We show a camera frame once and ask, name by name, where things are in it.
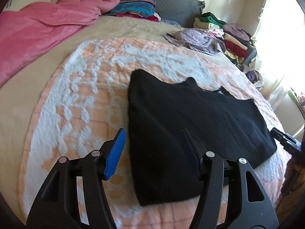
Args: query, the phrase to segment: red clothing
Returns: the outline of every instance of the red clothing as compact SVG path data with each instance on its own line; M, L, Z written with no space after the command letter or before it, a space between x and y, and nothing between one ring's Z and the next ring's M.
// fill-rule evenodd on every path
M240 58L246 58L248 52L239 46L235 45L231 41L225 40L226 48L233 52L235 55L239 56Z
M209 32L209 34L214 37L214 38L217 38L217 35L215 33L212 33L212 32Z
M159 19L157 17L155 17L154 15L150 15L149 17L142 17L137 14L120 13L120 14L116 14L115 17L132 17L132 18L137 18L137 19L149 20L149 21L153 21L153 22L159 22Z

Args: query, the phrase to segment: striped pillowcase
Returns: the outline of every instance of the striped pillowcase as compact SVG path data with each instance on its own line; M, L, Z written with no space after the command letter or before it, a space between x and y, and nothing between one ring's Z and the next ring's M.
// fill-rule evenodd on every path
M134 0L120 2L117 6L109 11L109 15L131 13L142 17L149 17L155 13L156 3L153 0Z

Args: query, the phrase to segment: silver bolt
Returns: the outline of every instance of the silver bolt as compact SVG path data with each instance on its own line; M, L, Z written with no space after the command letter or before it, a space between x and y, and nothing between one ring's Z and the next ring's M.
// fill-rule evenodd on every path
M246 163L247 163L246 159L244 159L244 158L240 158L238 161L239 161L241 164L246 164Z
M212 152L212 151L207 151L205 154L206 154L208 157L215 157L215 153Z
M91 155L92 155L93 157L97 157L97 156L99 156L100 154L101 154L101 153L100 153L99 150L95 150L95 151L91 152Z
M66 161L67 161L67 158L66 158L66 157L61 157L61 158L59 159L59 163L61 163L61 164L65 163Z

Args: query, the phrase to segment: folded black sweater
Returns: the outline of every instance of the folded black sweater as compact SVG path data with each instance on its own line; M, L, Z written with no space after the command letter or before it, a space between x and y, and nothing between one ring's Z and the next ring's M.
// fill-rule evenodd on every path
M192 77L167 84L141 69L132 73L130 160L142 206L200 194L199 159L182 140L183 128L208 151L233 161L243 157L253 168L276 151L254 100L238 100L224 88L220 91L203 90Z

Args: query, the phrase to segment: purple clothing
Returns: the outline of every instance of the purple clothing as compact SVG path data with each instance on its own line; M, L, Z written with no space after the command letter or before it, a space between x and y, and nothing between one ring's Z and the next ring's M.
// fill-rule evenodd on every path
M223 29L223 31L229 32L229 33L233 34L234 36L241 38L242 40L245 40L245 41L250 40L249 36L240 28L223 25L222 29Z
M183 31L176 32L175 36L167 33L164 37L176 46L185 46L212 56L216 56L218 52L226 51L225 44L221 40L197 28L186 28Z
M249 79L250 82L253 82L253 81L257 81L257 76L256 76L256 73L254 71L248 71L246 73L246 77Z

